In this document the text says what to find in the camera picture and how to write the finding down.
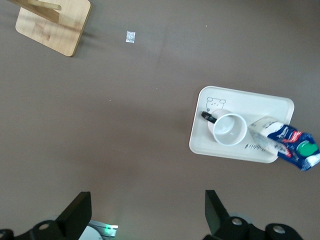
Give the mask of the blue white milk carton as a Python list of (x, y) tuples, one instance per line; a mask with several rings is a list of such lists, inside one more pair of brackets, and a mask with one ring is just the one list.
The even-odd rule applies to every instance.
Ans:
[(310, 133), (265, 116), (248, 126), (253, 140), (267, 152), (307, 171), (320, 163), (320, 147)]

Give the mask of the wooden mug stand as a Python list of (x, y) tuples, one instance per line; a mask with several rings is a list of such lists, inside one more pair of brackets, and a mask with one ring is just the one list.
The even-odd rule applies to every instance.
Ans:
[(18, 33), (64, 55), (75, 55), (92, 9), (90, 0), (7, 0), (20, 7)]

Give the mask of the cream rabbit print tray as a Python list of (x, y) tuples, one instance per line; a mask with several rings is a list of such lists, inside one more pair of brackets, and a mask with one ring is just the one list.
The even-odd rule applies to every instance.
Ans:
[(215, 141), (212, 123), (206, 121), (201, 113), (227, 110), (241, 115), (247, 122), (270, 116), (284, 124), (289, 124), (294, 113), (294, 102), (285, 97), (259, 94), (217, 86), (206, 86), (198, 95), (190, 134), (189, 148), (199, 155), (221, 157), (269, 164), (278, 157), (264, 150), (254, 142), (249, 133), (244, 140), (234, 146), (223, 146)]

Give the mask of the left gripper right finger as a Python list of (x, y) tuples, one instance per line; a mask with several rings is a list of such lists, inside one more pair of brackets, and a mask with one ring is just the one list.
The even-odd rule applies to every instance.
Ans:
[(210, 234), (203, 240), (304, 240), (285, 224), (270, 223), (261, 230), (240, 216), (231, 216), (215, 190), (205, 191), (205, 218)]

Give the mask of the white smiley face cup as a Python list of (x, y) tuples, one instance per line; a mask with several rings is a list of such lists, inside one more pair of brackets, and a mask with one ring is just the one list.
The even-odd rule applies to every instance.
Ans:
[(212, 113), (203, 111), (201, 116), (207, 121), (210, 134), (220, 145), (235, 146), (247, 135), (247, 122), (239, 114), (218, 109)]

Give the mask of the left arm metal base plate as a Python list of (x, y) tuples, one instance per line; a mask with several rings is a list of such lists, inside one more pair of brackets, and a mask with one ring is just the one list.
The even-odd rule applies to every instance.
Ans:
[(118, 225), (106, 224), (94, 220), (91, 220), (88, 225), (96, 229), (99, 232), (99, 234), (105, 238), (115, 238), (117, 230), (119, 228)]

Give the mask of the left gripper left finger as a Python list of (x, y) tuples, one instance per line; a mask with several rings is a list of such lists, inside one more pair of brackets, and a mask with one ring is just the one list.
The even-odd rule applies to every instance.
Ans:
[(89, 191), (80, 192), (55, 220), (44, 220), (21, 235), (0, 229), (0, 240), (79, 240), (92, 217)]

